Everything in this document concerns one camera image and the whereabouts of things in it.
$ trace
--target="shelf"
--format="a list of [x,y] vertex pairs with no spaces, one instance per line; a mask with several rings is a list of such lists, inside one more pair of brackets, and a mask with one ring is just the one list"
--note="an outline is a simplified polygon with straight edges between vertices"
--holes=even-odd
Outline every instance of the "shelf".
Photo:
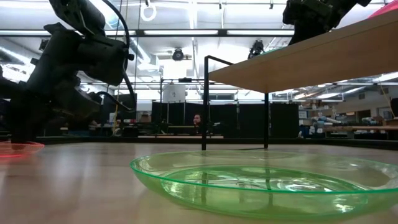
[[270,93],[398,71],[398,9],[210,73]]

